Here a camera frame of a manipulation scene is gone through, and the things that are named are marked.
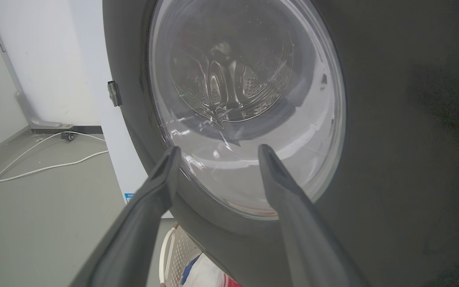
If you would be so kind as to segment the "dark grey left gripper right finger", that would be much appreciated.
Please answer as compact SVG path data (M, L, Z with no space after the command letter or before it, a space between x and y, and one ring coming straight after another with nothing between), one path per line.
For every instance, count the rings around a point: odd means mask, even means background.
M274 150L260 145L258 158L266 198L279 216L293 285L367 287L366 278Z

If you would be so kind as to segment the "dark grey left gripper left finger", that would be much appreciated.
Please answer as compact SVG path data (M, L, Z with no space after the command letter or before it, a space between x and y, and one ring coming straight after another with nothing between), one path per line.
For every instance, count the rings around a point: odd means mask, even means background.
M72 287L144 287L161 217L173 205L181 150L170 147L104 235Z

